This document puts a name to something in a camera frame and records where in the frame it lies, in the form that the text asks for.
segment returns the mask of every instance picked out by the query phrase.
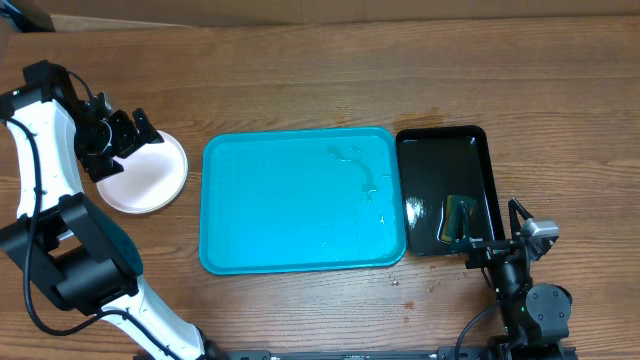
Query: black tray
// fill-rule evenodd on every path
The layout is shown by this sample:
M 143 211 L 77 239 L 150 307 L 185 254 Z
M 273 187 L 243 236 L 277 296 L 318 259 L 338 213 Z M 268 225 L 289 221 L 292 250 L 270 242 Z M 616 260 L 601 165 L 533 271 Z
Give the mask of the black tray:
M 448 195 L 476 200 L 471 237 L 504 239 L 487 136 L 478 126 L 400 131 L 396 137 L 409 250 L 451 254 L 439 240 Z

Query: round plate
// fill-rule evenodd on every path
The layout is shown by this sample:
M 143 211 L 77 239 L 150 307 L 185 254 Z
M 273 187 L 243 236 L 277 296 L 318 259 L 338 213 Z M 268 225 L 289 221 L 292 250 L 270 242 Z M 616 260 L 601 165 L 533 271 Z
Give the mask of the round plate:
M 124 171 L 97 183 L 107 204 L 129 214 L 143 214 L 170 203 L 187 181 L 189 163 L 180 143 L 158 131 L 163 143 L 147 144 L 126 159 Z

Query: wooden table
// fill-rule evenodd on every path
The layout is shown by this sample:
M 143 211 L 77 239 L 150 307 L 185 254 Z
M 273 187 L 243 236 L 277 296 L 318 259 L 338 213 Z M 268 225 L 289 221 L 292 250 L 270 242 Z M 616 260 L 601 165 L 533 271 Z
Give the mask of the wooden table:
M 224 349 L 452 345 L 492 294 L 463 258 L 409 254 L 388 269 L 207 273 L 197 252 L 200 159 L 212 137 L 478 124 L 489 138 L 503 216 L 515 195 L 561 227 L 533 277 L 573 294 L 566 343 L 582 359 L 640 357 L 640 18 L 13 35 L 1 90 L 21 85 L 22 67 L 43 58 L 79 73 L 119 108 L 144 108 L 184 145 L 186 189 L 160 212 L 118 213 L 83 174 L 84 186 L 134 239 L 155 290 Z M 8 131 L 0 137 L 6 225 L 15 217 L 19 174 Z M 21 272 L 4 254 L 0 273 L 0 358 L 127 359 L 139 351 L 106 324 L 68 338 L 38 332 L 24 309 Z M 36 293 L 46 323 L 81 320 Z M 467 343 L 500 333 L 495 317 Z

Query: blue tray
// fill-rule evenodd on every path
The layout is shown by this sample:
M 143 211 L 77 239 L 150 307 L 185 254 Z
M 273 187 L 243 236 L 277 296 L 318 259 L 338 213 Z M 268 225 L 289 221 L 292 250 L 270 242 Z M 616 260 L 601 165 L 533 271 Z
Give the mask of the blue tray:
M 382 128 L 225 134 L 205 148 L 200 261 L 214 274 L 389 266 L 406 241 Z

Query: wood grain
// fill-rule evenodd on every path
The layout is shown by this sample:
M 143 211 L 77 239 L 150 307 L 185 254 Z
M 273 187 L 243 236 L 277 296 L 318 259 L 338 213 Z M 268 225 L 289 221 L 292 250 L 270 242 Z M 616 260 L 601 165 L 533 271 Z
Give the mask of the wood grain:
M 518 196 L 561 238 L 533 266 L 574 296 L 568 345 L 581 359 L 640 357 L 640 18 L 563 18 L 325 27 L 163 29 L 14 35 L 2 91 L 47 58 L 142 107 L 190 159 L 186 189 L 154 214 L 117 213 L 145 275 L 177 313 L 224 349 L 429 349 L 451 345 L 492 294 L 462 258 L 406 255 L 388 269 L 216 277 L 199 264 L 201 154 L 225 132 L 477 124 L 487 132 L 500 202 Z M 14 145 L 0 131 L 0 220 L 19 195 Z M 39 333 L 21 273 L 0 255 L 0 357 L 126 359 L 138 351 L 97 324 L 69 338 Z M 399 286 L 390 286 L 388 274 Z M 47 323 L 81 320 L 38 293 Z M 497 319 L 468 343 L 499 334 Z

